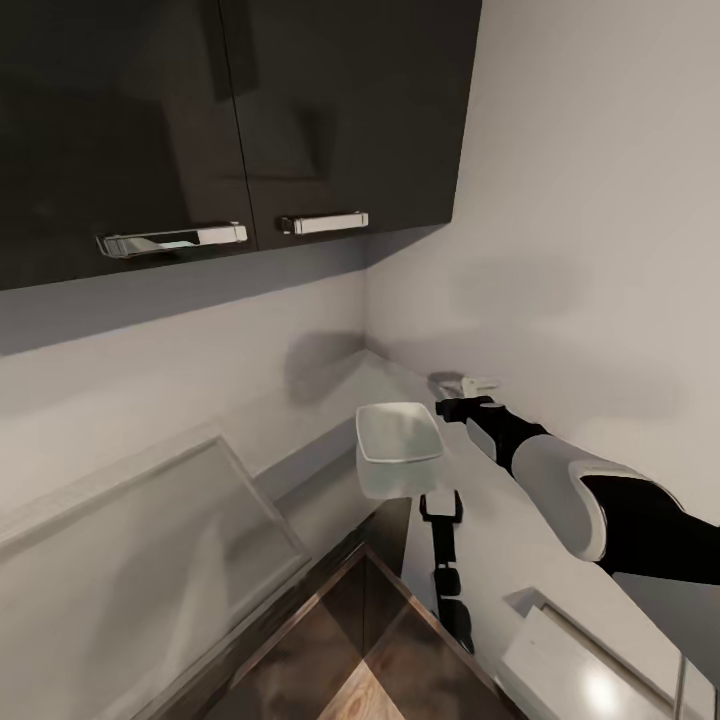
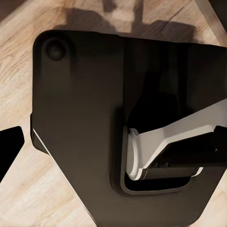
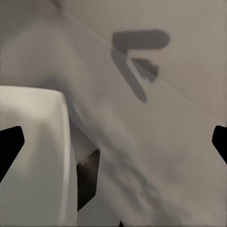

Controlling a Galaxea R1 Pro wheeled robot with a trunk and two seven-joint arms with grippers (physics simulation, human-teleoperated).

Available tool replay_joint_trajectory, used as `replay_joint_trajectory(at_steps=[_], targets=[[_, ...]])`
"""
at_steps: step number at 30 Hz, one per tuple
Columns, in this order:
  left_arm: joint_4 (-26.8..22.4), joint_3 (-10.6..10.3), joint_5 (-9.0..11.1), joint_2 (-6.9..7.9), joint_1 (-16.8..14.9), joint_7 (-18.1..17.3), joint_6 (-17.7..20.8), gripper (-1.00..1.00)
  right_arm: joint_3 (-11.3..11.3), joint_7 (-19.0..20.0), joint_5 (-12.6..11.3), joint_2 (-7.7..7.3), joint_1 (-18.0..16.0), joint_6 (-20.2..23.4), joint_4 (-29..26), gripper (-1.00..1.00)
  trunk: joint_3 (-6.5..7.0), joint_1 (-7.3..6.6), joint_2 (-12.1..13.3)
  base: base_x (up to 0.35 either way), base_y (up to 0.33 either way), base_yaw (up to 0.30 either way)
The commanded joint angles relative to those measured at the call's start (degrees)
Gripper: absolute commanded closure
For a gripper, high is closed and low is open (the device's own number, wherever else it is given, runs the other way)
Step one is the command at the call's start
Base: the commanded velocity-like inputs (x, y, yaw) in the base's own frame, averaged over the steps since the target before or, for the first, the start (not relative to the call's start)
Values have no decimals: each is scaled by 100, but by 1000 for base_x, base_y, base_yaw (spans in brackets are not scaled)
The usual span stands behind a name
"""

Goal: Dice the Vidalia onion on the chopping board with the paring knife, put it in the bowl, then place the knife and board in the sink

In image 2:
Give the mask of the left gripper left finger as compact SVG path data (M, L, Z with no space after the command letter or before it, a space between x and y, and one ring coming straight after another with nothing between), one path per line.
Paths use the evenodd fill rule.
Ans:
M0 183L25 143L20 126L0 131Z

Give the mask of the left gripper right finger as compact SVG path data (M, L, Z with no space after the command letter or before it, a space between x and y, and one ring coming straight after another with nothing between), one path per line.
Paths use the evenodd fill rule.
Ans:
M227 128L216 126L213 132L212 143L227 164Z

